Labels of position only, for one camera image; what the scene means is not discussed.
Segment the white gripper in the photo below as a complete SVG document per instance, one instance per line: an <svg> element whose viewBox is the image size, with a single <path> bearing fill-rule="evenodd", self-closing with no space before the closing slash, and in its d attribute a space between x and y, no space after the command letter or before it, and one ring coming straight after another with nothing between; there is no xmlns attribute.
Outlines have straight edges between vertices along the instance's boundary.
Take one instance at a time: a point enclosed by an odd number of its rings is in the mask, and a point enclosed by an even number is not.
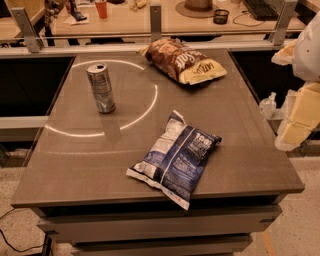
<svg viewBox="0 0 320 256"><path fill-rule="evenodd" d="M276 52L271 62L292 64L296 77L306 82L295 94L290 115L280 124L275 146L281 151L299 147L320 124L320 12L293 40Z"/></svg>

